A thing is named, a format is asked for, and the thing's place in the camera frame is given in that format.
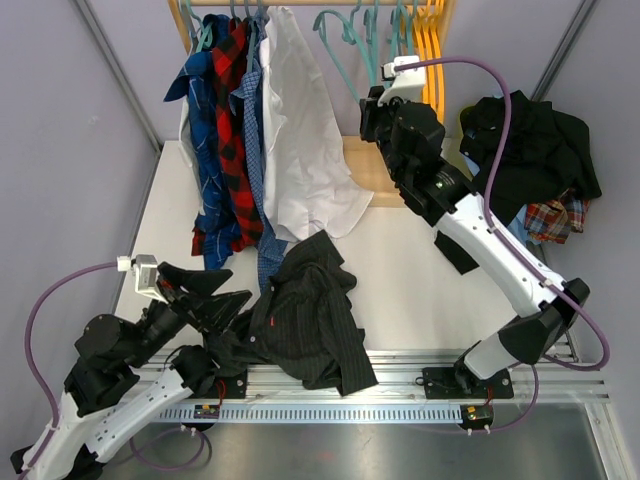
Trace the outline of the black pinstriped shirt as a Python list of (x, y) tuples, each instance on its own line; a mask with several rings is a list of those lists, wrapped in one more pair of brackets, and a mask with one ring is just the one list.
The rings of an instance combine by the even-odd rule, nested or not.
[(294, 246), (253, 307), (204, 337), (222, 377), (274, 364), (307, 390), (347, 396), (378, 384), (348, 293), (357, 285), (321, 231)]

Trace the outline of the teal hanger of pinstriped shirt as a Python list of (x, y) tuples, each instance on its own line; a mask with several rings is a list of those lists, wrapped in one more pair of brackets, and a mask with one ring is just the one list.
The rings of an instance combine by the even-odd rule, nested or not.
[(365, 46), (364, 40), (358, 34), (355, 28), (355, 14), (360, 10), (360, 5), (356, 5), (350, 12), (349, 16), (345, 16), (333, 8), (322, 9), (315, 17), (313, 22), (313, 31), (317, 33), (327, 54), (331, 58), (335, 68), (340, 74), (344, 84), (348, 88), (352, 98), (356, 103), (361, 99), (358, 88), (347, 71), (346, 64), (339, 58), (337, 52), (337, 44), (330, 38), (328, 22), (330, 19), (337, 20), (341, 25), (341, 42), (344, 45), (355, 47), (360, 56), (360, 62), (364, 65), (366, 78), (371, 82), (374, 77), (371, 70), (368, 48)]

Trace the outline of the brown red plaid shirt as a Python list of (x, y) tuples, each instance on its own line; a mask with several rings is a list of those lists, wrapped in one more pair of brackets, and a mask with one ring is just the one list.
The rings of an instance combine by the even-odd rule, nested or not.
[(544, 203), (529, 204), (524, 228), (537, 242), (565, 244), (572, 233), (583, 233), (590, 201), (576, 196), (574, 189)]

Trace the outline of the teal plastic hanger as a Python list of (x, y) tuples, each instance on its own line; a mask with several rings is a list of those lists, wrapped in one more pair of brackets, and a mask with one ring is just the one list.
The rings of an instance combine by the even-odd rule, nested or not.
[(397, 1), (390, 15), (391, 34), (387, 39), (390, 46), (389, 60), (393, 60), (396, 56), (401, 56), (405, 50), (405, 13), (403, 2)]

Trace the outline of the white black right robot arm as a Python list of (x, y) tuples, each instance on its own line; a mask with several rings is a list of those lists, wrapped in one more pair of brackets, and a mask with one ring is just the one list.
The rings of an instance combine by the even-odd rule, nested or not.
[(360, 101), (360, 137), (375, 144), (404, 204), (449, 236), (500, 287), (514, 318), (476, 342), (443, 373), (423, 371), (430, 398), (500, 397), (509, 367), (536, 364), (573, 325), (574, 307), (590, 294), (579, 279), (566, 281), (484, 212), (471, 182), (441, 156), (444, 128), (432, 108), (391, 97), (374, 86)]

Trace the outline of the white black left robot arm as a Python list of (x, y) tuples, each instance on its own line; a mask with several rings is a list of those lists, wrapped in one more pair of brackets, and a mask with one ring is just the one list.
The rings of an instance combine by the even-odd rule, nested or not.
[(59, 397), (39, 372), (31, 342), (36, 315), (53, 287), (29, 314), (25, 356), (52, 418), (33, 445), (11, 454), (21, 479), (97, 479), (120, 448), (167, 408), (189, 397), (223, 391), (212, 356), (201, 345), (183, 345), (149, 387), (133, 398), (126, 396), (140, 381), (137, 370), (183, 328), (202, 335), (219, 333), (242, 310), (250, 291), (219, 290), (232, 271), (185, 270), (152, 255), (120, 256), (88, 270), (110, 268), (132, 274), (135, 292), (150, 303), (136, 322), (99, 314), (86, 324), (75, 342), (77, 360)]

